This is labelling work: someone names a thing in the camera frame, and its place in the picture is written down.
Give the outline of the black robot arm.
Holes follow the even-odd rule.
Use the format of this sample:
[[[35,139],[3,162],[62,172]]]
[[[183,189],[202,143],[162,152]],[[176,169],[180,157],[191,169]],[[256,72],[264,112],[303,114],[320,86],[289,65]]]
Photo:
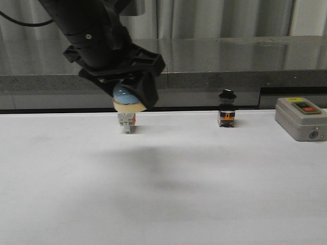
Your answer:
[[[120,22],[130,1],[41,1],[41,5],[70,42],[66,59],[81,66],[79,76],[110,96],[120,85],[135,96],[141,110],[158,101],[155,79],[164,67],[161,54],[132,42]]]

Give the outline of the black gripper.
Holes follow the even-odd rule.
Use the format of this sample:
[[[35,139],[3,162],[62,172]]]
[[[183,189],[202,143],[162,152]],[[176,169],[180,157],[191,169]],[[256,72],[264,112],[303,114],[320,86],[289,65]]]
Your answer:
[[[113,97],[113,90],[120,80],[106,76],[137,71],[124,78],[121,85],[146,109],[155,106],[158,93],[154,76],[159,76],[165,68],[161,54],[134,44],[127,28],[122,25],[92,25],[88,28],[67,25],[63,26],[62,32],[71,43],[63,53],[65,58],[95,76],[88,78],[89,81]]]

